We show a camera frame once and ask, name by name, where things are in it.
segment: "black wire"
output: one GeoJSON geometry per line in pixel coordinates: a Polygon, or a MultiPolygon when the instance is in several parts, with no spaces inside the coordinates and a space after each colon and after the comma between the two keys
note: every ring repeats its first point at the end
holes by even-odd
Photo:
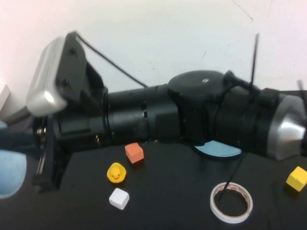
{"type": "Polygon", "coordinates": [[[104,60],[106,60],[108,63],[110,63],[112,66],[114,66],[115,68],[117,68],[120,72],[122,72],[123,74],[125,74],[128,78],[130,78],[131,80],[135,81],[136,83],[140,84],[141,86],[143,86],[144,88],[148,87],[146,84],[140,82],[139,80],[137,80],[135,77],[131,76],[130,74],[128,74],[125,70],[123,70],[121,67],[119,67],[117,64],[115,64],[113,61],[111,61],[108,57],[106,57],[104,54],[102,54],[100,51],[98,51],[97,49],[95,49],[92,45],[90,45],[87,41],[85,41],[80,34],[78,34],[77,32],[75,32],[75,34],[77,35],[77,37],[87,46],[89,47],[92,51],[94,51],[96,54],[98,54],[100,57],[102,57],[104,60]]]}
{"type": "Polygon", "coordinates": [[[226,184],[225,184],[225,186],[224,186],[224,188],[223,188],[223,190],[222,190],[222,192],[221,192],[221,194],[220,194],[220,196],[219,196],[219,198],[218,198],[218,201],[220,201],[220,199],[221,199],[222,196],[224,195],[224,193],[225,193],[225,191],[226,191],[226,189],[227,189],[229,183],[231,182],[231,180],[233,179],[233,177],[236,175],[236,172],[237,172],[238,169],[240,168],[241,163],[242,163],[243,159],[245,158],[245,156],[246,156],[246,153],[245,153],[245,152],[242,152],[240,161],[239,161],[238,165],[235,167],[235,170],[233,171],[233,173],[232,173],[231,176],[229,177],[228,181],[226,182],[226,184]]]}
{"type": "Polygon", "coordinates": [[[255,75],[255,68],[256,68],[256,58],[257,58],[257,50],[258,50],[258,40],[259,40],[259,34],[256,34],[255,46],[254,46],[254,55],[253,55],[253,65],[252,65],[252,69],[251,69],[251,79],[250,79],[250,86],[251,87],[254,84],[254,75],[255,75]]]}

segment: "white cube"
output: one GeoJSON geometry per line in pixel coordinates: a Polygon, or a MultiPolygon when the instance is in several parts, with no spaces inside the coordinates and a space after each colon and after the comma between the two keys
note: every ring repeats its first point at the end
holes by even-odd
{"type": "Polygon", "coordinates": [[[116,188],[109,198],[110,204],[123,210],[129,201],[129,194],[116,188]]]}

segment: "yellow rubber duck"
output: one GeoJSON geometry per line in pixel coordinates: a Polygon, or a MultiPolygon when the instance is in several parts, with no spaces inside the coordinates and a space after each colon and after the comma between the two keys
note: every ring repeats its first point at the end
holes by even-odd
{"type": "Polygon", "coordinates": [[[120,183],[126,177],[126,169],[120,163],[113,163],[107,170],[106,176],[112,183],[120,183]]]}

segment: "foam block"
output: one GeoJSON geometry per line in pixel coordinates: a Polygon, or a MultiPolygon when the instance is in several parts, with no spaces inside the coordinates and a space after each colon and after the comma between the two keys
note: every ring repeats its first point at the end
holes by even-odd
{"type": "Polygon", "coordinates": [[[286,183],[297,191],[301,191],[307,184],[307,172],[301,167],[297,166],[296,169],[289,175],[286,183]]]}
{"type": "Polygon", "coordinates": [[[131,163],[135,163],[144,159],[143,149],[139,146],[138,143],[132,143],[125,146],[126,155],[131,161],[131,163]]]}
{"type": "Polygon", "coordinates": [[[116,188],[109,198],[110,204],[123,210],[129,201],[129,194],[116,188]]]}

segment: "black cable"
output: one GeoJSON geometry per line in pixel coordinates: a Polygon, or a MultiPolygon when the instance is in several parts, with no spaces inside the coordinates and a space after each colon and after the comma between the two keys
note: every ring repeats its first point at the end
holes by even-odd
{"type": "Polygon", "coordinates": [[[250,87],[252,87],[253,84],[254,84],[254,75],[255,75],[257,50],[258,50],[258,40],[259,40],[259,34],[256,34],[255,46],[254,46],[254,55],[253,55],[253,64],[252,64],[252,69],[251,69],[250,87]]]}
{"type": "Polygon", "coordinates": [[[7,126],[11,126],[14,125],[26,118],[28,118],[30,116],[30,112],[27,109],[27,107],[23,107],[22,109],[20,109],[19,111],[17,111],[16,113],[12,114],[11,116],[8,116],[4,119],[2,119],[1,121],[3,121],[4,123],[7,124],[7,126]]]}
{"type": "Polygon", "coordinates": [[[246,153],[245,153],[245,152],[242,152],[240,161],[239,161],[238,165],[235,167],[235,170],[233,171],[233,173],[230,175],[228,181],[226,182],[226,184],[225,184],[225,186],[224,186],[224,188],[223,188],[223,190],[222,190],[222,192],[221,192],[221,194],[220,194],[220,196],[219,196],[219,198],[218,198],[218,201],[220,201],[220,199],[221,199],[222,196],[224,195],[224,193],[225,193],[225,191],[226,191],[226,189],[227,189],[229,183],[231,182],[231,180],[233,179],[233,177],[236,175],[236,172],[237,172],[238,169],[240,168],[241,163],[242,163],[243,159],[245,158],[245,156],[246,156],[246,153]]]}
{"type": "Polygon", "coordinates": [[[119,67],[117,64],[115,64],[113,61],[111,61],[108,57],[106,57],[104,54],[102,54],[101,52],[99,52],[97,49],[95,49],[92,45],[90,45],[86,40],[84,40],[80,34],[78,34],[77,32],[73,32],[76,34],[76,36],[87,46],[89,47],[92,51],[94,51],[96,54],[98,54],[100,57],[102,57],[104,60],[106,60],[108,63],[110,63],[112,66],[114,66],[115,68],[117,68],[120,72],[122,72],[123,74],[125,74],[128,78],[130,78],[131,80],[135,81],[136,83],[140,84],[143,87],[148,87],[146,84],[140,82],[139,80],[137,80],[135,77],[131,76],[130,74],[128,74],[125,70],[123,70],[121,67],[119,67]]]}

